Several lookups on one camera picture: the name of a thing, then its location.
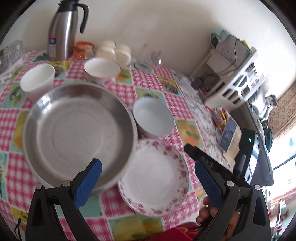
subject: bolt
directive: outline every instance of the bolt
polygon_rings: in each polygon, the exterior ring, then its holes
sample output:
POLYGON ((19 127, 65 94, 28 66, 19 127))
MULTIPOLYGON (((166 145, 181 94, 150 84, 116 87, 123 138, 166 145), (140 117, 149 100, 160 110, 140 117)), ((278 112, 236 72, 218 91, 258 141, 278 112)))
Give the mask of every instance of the bolt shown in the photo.
POLYGON ((258 185, 258 184, 256 184, 255 186, 254 186, 254 188, 256 189, 256 190, 260 190, 261 189, 261 187, 258 185))
POLYGON ((42 188, 42 185, 41 184, 38 184, 36 187, 35 187, 35 189, 37 189, 37 190, 40 190, 42 188))
POLYGON ((71 185, 71 182, 70 181, 64 181, 63 182, 63 186, 64 187, 68 187, 68 186, 70 186, 71 185))
POLYGON ((234 186, 234 183, 232 182, 232 181, 227 181, 227 186, 229 186, 229 187, 233 187, 234 186))

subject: metal basin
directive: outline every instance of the metal basin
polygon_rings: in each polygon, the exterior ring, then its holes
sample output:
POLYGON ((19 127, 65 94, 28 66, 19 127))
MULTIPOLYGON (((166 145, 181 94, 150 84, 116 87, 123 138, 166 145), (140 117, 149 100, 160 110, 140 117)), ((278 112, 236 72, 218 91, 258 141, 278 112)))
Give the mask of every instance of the metal basin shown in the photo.
POLYGON ((128 107, 115 94, 93 84, 62 85, 33 106, 22 144, 27 164, 46 188, 60 186, 93 158, 103 171, 94 191, 114 186, 129 166, 137 129, 128 107))

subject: hand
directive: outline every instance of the hand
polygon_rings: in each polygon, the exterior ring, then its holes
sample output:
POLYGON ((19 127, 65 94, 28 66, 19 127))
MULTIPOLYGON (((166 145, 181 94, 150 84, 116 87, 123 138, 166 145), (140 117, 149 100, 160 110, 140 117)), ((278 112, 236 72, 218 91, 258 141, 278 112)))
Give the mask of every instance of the hand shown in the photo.
MULTIPOLYGON (((211 203, 211 201, 210 201, 209 197, 205 197, 203 200, 203 204, 206 206, 206 205, 209 205, 210 203, 211 203)), ((218 212, 218 210, 219 209, 217 207, 212 207, 211 209, 209 209, 208 207, 203 207, 199 211, 199 216, 196 218, 196 221, 198 223, 202 223, 210 215, 212 217, 214 217, 216 215, 216 213, 218 212)), ((232 219, 231 219, 229 226, 227 228, 226 234, 222 237, 221 241, 225 241, 232 236, 232 233, 234 231, 234 228, 235 228, 238 218, 239 218, 239 212, 235 211, 233 213, 232 219)))

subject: patterned curtain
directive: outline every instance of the patterned curtain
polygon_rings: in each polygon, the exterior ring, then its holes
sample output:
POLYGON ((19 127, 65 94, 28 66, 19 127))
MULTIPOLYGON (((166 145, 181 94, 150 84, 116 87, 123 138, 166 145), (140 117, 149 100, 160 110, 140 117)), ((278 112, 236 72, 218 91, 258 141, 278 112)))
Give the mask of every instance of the patterned curtain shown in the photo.
POLYGON ((279 139, 296 126, 296 81, 278 99, 277 108, 272 109, 268 118, 268 127, 279 139))

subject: plate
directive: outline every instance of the plate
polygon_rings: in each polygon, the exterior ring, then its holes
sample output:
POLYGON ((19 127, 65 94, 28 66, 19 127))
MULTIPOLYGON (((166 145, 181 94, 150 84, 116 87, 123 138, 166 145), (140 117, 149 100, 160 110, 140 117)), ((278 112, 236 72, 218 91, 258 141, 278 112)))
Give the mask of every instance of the plate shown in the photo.
POLYGON ((103 87, 62 85, 37 101, 24 125, 27 164, 46 188, 60 186, 93 158, 103 171, 94 191, 116 185, 138 141, 135 120, 121 99, 103 87))
POLYGON ((189 172, 182 155, 155 139, 139 141, 133 165, 119 180, 119 192, 133 210, 155 217, 172 212, 184 201, 189 172))

